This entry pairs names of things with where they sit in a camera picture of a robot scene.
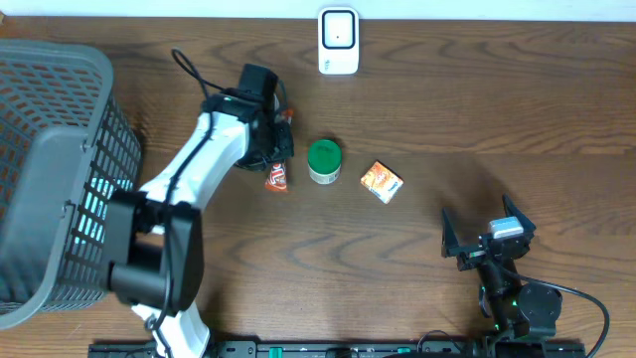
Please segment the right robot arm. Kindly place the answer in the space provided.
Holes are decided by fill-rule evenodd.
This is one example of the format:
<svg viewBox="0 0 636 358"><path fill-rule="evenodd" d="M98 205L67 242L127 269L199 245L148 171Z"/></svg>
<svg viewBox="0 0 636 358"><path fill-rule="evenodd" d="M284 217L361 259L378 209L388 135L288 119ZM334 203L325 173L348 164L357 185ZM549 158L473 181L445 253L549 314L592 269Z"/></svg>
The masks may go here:
<svg viewBox="0 0 636 358"><path fill-rule="evenodd" d="M555 288L522 282L515 261L530 251L536 226L507 196L505 216L489 223L474 245L462 246L450 216L442 211L442 249L460 271L475 269L481 280L480 309L495 328L475 345L482 357L546 357L547 340L556 335L562 295Z"/></svg>

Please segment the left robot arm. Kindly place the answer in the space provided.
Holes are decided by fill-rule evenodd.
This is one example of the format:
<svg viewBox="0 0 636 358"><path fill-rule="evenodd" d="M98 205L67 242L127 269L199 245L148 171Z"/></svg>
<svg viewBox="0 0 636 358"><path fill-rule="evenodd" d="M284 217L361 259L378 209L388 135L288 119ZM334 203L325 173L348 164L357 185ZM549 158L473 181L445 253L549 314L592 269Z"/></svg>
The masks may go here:
<svg viewBox="0 0 636 358"><path fill-rule="evenodd" d="M160 357L203 357L212 332L195 298L204 275L203 213L228 172L267 170L293 154L275 94L228 89L203 102L190 138L137 191L112 193L99 284L143 319Z"/></svg>

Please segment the green lid jar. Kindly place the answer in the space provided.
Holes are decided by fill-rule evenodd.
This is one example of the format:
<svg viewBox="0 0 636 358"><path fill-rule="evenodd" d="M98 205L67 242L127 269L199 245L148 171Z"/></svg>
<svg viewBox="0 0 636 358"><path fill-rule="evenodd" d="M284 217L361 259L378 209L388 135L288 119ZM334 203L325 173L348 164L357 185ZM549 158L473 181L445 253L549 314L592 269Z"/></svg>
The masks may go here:
<svg viewBox="0 0 636 358"><path fill-rule="evenodd" d="M341 173L342 149L333 140L317 140L309 147L307 163L309 175L314 182L320 185L332 184Z"/></svg>

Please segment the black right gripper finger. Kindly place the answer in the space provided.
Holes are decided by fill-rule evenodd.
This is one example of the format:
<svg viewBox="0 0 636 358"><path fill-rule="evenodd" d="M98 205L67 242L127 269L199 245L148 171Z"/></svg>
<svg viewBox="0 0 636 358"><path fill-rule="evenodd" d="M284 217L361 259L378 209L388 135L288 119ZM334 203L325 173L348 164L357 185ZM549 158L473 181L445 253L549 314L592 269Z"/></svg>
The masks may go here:
<svg viewBox="0 0 636 358"><path fill-rule="evenodd" d="M445 208L441 211L442 216L442 250L444 252L457 252L459 249L458 240Z"/></svg>
<svg viewBox="0 0 636 358"><path fill-rule="evenodd" d="M517 218L525 233L533 233L536 230L536 225L514 204L507 194L502 195L502 201L506 215Z"/></svg>

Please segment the teal wet wipes pack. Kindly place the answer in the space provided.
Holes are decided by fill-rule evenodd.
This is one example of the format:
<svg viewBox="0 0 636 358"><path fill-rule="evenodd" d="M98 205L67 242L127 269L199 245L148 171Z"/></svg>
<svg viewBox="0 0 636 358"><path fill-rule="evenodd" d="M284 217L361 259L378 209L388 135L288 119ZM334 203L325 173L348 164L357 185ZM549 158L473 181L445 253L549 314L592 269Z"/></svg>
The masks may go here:
<svg viewBox="0 0 636 358"><path fill-rule="evenodd" d="M74 237L74 243L83 245L85 239L80 235L87 236L96 240L98 243L103 242L103 222L107 212L107 200L116 189L131 189L132 182L129 179L115 179L113 182L93 177L89 181L88 192L82 200L81 207L85 210L85 214L79 217L78 234Z"/></svg>

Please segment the red Top chocolate bar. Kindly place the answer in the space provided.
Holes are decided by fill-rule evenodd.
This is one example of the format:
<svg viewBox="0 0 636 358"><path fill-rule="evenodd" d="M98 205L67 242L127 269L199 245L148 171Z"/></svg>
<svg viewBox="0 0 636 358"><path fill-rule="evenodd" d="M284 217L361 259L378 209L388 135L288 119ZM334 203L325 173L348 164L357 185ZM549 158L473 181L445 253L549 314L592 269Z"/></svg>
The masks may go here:
<svg viewBox="0 0 636 358"><path fill-rule="evenodd" d="M285 161L274 163L271 166L269 175L264 183L264 188L272 192L286 193L288 191Z"/></svg>

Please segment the orange tissue pack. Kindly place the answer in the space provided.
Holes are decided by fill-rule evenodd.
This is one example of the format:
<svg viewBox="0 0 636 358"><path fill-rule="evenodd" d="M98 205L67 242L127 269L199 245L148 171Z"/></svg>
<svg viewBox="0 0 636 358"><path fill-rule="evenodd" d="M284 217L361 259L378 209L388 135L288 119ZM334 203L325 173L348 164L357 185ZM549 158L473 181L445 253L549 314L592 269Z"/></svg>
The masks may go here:
<svg viewBox="0 0 636 358"><path fill-rule="evenodd" d="M370 167L360 182L384 204L388 204L403 185L403 180L380 161Z"/></svg>

